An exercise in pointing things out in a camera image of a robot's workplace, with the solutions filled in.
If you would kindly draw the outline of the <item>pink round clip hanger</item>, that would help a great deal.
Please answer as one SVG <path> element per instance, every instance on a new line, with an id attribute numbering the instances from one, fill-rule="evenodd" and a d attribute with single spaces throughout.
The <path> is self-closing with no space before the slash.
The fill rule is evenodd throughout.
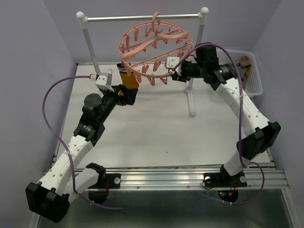
<path id="1" fill-rule="evenodd" d="M 134 73 L 139 84 L 144 78 L 152 86 L 157 80 L 167 84 L 170 75 L 166 58 L 182 58 L 193 47 L 187 31 L 160 20 L 159 15 L 157 11 L 150 21 L 128 29 L 119 42 L 121 63 L 128 75 Z"/>

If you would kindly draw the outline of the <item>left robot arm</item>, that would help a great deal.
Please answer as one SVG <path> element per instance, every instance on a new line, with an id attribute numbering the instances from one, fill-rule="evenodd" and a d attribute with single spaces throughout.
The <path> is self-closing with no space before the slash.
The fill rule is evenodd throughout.
<path id="1" fill-rule="evenodd" d="M 51 169 L 37 183 L 30 182 L 26 187 L 28 207 L 32 212 L 58 223 L 84 190 L 106 184 L 103 166 L 92 162 L 79 175 L 75 174 L 75 169 L 101 138 L 104 122 L 113 109 L 117 105 L 133 105 L 137 93 L 137 88 L 118 85 L 100 95 L 93 93 L 85 97 L 82 116 L 69 144 L 64 145 L 64 151 Z"/>

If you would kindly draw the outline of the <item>mustard brown striped sock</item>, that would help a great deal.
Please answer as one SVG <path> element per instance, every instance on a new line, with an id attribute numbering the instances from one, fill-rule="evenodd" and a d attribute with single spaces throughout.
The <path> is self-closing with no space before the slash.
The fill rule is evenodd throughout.
<path id="1" fill-rule="evenodd" d="M 116 64 L 119 74 L 122 80 L 122 84 L 128 88 L 128 89 L 135 89 L 139 88 L 139 83 L 134 75 L 133 72 L 131 72 L 129 75 L 127 74 L 127 71 L 122 63 Z"/>

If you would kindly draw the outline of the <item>white drying rack stand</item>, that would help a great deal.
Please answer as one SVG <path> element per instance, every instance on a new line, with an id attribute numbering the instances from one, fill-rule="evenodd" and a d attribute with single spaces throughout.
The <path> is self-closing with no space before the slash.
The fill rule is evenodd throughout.
<path id="1" fill-rule="evenodd" d="M 205 21 L 209 9 L 201 8 L 196 14 L 181 15 L 160 15 L 157 11 L 152 16 L 120 16 L 120 17 L 99 17 L 89 18 L 83 12 L 76 13 L 76 17 L 82 28 L 92 61 L 95 68 L 96 86 L 103 92 L 114 91 L 112 85 L 112 75 L 101 72 L 95 55 L 95 51 L 88 31 L 89 22 L 100 21 L 130 21 L 142 20 L 128 29 L 122 36 L 119 43 L 120 70 L 124 86 L 129 89 L 138 89 L 142 78 L 147 78 L 150 84 L 155 85 L 155 80 L 159 79 L 167 84 L 168 78 L 187 84 L 188 103 L 190 116 L 196 115 L 196 108 L 193 98 L 192 84 L 195 78 L 203 78 L 208 83 L 212 77 L 203 66 L 205 57 L 203 52 L 199 52 L 199 42 L 201 41 Z M 164 22 L 163 19 L 187 19 L 198 18 L 199 28 L 197 43 L 193 44 L 189 33 L 174 24 Z M 153 56 L 149 59 L 131 63 L 130 61 L 140 53 L 146 52 L 149 47 L 157 48 L 159 42 L 167 44 L 174 40 L 179 46 L 163 54 Z"/>

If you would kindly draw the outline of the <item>beige sock in basket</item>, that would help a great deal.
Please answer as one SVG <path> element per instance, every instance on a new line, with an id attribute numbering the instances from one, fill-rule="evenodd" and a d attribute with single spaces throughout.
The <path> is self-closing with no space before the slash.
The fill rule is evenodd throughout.
<path id="1" fill-rule="evenodd" d="M 248 56 L 242 56 L 239 60 L 238 65 L 242 68 L 242 69 L 250 69 L 251 68 L 251 59 Z"/>

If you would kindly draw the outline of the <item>aluminium mounting rail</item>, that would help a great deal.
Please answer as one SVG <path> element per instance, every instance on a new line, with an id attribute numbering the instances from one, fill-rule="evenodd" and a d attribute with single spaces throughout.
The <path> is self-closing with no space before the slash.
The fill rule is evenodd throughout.
<path id="1" fill-rule="evenodd" d="M 204 174 L 219 172 L 219 166 L 198 167 L 158 167 L 158 168 L 107 168 L 106 174 L 118 173 L 120 188 L 113 191 L 166 191 L 166 190 L 205 190 L 202 181 Z M 265 176 L 264 190 L 289 189 L 287 177 L 283 170 L 274 167 L 262 168 Z M 247 187 L 244 190 L 257 190 L 262 185 L 259 168 L 251 165 L 244 171 Z M 95 171 L 76 170 L 76 189 L 86 190 L 96 183 Z"/>

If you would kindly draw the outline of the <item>white plastic basket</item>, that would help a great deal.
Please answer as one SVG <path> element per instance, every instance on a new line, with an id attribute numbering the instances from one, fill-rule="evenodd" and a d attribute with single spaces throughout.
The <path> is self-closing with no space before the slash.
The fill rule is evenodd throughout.
<path id="1" fill-rule="evenodd" d="M 255 55 L 252 52 L 243 50 L 227 49 L 227 52 L 231 55 L 236 63 L 238 63 L 243 56 L 249 57 L 251 60 L 251 72 L 247 78 L 245 92 L 249 97 L 262 95 L 263 86 Z"/>

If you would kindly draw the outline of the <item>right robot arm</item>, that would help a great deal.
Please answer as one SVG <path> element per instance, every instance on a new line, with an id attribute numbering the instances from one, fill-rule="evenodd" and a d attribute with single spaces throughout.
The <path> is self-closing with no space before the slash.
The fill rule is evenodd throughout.
<path id="1" fill-rule="evenodd" d="M 236 152 L 219 172 L 205 174 L 202 186 L 206 189 L 245 187 L 244 169 L 274 144 L 280 124 L 266 118 L 248 97 L 242 84 L 241 67 L 223 47 L 198 44 L 183 57 L 168 57 L 166 67 L 175 81 L 203 79 L 238 119 Z"/>

